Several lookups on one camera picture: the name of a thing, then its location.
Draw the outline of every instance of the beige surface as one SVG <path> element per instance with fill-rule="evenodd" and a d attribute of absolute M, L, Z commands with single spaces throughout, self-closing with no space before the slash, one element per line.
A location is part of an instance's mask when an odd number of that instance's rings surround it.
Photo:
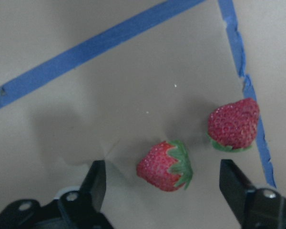
<path fill-rule="evenodd" d="M 0 1 L 0 85 L 156 2 Z M 205 132 L 207 115 L 241 99 L 241 89 L 225 23 L 208 0 L 0 109 L 0 210 L 19 198 L 45 204 L 105 158 L 102 210 L 117 229 L 237 228 L 218 188 L 220 159 L 263 184 L 258 152 L 217 152 Z M 188 190 L 164 193 L 135 164 L 175 138 L 189 148 L 194 178 Z"/>
<path fill-rule="evenodd" d="M 235 0 L 235 6 L 277 188 L 286 196 L 286 0 Z"/>

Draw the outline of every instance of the red strawberry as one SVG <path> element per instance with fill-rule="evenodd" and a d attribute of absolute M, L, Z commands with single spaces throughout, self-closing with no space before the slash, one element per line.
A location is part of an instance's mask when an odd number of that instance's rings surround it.
<path fill-rule="evenodd" d="M 228 152 L 245 150 L 256 137 L 258 119 L 259 108 L 252 98 L 217 108 L 208 120 L 212 145 Z"/>
<path fill-rule="evenodd" d="M 161 142 L 137 165 L 137 175 L 163 191 L 188 187 L 193 171 L 181 141 Z"/>

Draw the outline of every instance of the tape strip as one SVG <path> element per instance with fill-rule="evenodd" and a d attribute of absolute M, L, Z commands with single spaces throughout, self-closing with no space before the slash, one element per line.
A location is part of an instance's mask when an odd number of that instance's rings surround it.
<path fill-rule="evenodd" d="M 227 35 L 230 42 L 235 67 L 239 77 L 244 79 L 244 97 L 251 97 L 256 100 L 256 94 L 251 83 L 250 75 L 245 73 L 246 69 L 246 58 L 244 43 L 240 32 L 238 31 L 237 17 L 234 9 L 232 0 L 218 0 L 222 17 L 227 23 Z M 271 156 L 267 141 L 265 140 L 265 131 L 263 126 L 262 118 L 260 117 L 257 125 L 257 137 L 256 144 L 260 154 L 261 162 L 263 165 L 266 182 L 276 187 L 276 183 L 273 175 L 273 166 L 271 163 Z"/>
<path fill-rule="evenodd" d="M 0 87 L 0 108 L 205 0 L 168 0 L 86 40 Z"/>

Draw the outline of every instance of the strawberry leaves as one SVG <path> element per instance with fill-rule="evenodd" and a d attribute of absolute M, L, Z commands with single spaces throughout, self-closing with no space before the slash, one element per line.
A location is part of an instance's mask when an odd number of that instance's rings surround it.
<path fill-rule="evenodd" d="M 174 148 L 171 148 L 168 150 L 167 154 L 169 156 L 172 156 L 176 160 L 178 160 L 177 163 L 173 164 L 169 168 L 169 173 L 171 174 L 179 174 L 181 177 L 179 180 L 175 183 L 175 187 L 178 187 L 185 183 L 184 189 L 187 189 L 187 187 L 190 184 L 190 181 L 193 176 L 193 170 L 191 167 L 190 159 L 188 157 L 187 150 L 184 146 L 184 144 L 181 141 L 174 140 L 168 142 L 170 145 L 174 146 Z"/>
<path fill-rule="evenodd" d="M 212 139 L 209 134 L 206 134 L 206 135 L 209 137 L 212 146 L 215 149 L 220 150 L 220 151 L 229 152 L 229 153 L 238 153 L 238 152 L 246 151 L 252 147 L 252 146 L 248 146 L 246 148 L 233 149 L 233 146 L 224 146 L 218 143 L 217 141 L 215 141 L 214 139 Z"/>

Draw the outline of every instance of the metal screw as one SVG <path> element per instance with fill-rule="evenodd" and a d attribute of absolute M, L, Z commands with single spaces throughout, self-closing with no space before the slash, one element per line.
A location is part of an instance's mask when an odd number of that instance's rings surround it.
<path fill-rule="evenodd" d="M 70 192 L 67 197 L 66 197 L 66 200 L 67 201 L 74 201 L 76 200 L 78 197 L 78 193 L 77 192 Z"/>
<path fill-rule="evenodd" d="M 276 197 L 276 194 L 272 190 L 270 190 L 270 189 L 265 189 L 263 191 L 263 194 L 264 194 L 265 197 L 270 198 L 270 199 L 273 199 L 273 198 Z"/>
<path fill-rule="evenodd" d="M 26 201 L 26 202 L 23 202 L 23 203 L 19 206 L 18 210 L 19 210 L 19 211 L 25 211 L 25 210 L 28 210 L 31 206 L 32 206 L 32 202 Z"/>

